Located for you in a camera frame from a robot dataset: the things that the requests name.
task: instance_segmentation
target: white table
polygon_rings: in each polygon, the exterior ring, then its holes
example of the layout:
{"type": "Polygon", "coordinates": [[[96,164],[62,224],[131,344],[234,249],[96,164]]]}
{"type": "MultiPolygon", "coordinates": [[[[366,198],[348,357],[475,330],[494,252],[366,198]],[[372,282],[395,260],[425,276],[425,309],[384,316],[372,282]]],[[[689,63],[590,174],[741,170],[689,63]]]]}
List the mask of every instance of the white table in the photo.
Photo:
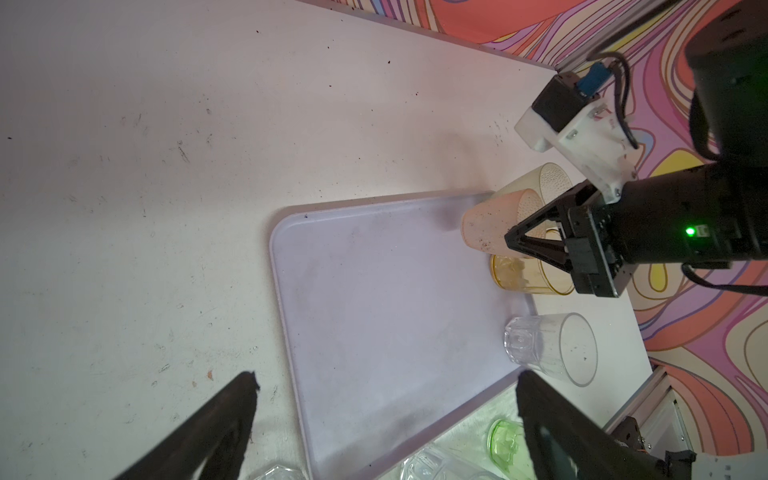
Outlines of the white table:
{"type": "MultiPolygon", "coordinates": [[[[0,45],[0,478],[116,475],[244,369],[242,478],[302,466],[278,212],[579,179],[512,130],[552,71],[295,0],[9,0],[0,45]]],[[[542,300],[621,355],[559,386],[607,419],[650,373],[626,297],[542,300]]]]}

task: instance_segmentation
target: colorful patterned wall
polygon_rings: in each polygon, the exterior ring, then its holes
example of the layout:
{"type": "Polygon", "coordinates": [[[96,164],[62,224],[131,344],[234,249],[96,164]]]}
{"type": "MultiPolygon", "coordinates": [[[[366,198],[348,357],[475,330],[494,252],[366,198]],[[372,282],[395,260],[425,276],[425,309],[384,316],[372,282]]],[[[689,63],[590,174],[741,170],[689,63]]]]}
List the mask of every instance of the colorful patterned wall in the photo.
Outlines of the colorful patterned wall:
{"type": "MultiPolygon", "coordinates": [[[[337,1],[556,65],[638,0],[337,1]]],[[[641,143],[634,156],[641,177],[703,163],[687,133],[694,83],[683,46],[736,2],[681,2],[615,45],[633,65],[628,113],[641,143]]],[[[699,274],[712,283],[766,283],[768,264],[699,274]]],[[[642,266],[629,293],[648,355],[674,378],[695,450],[768,449],[768,299],[695,286],[677,264],[642,266]]]]}

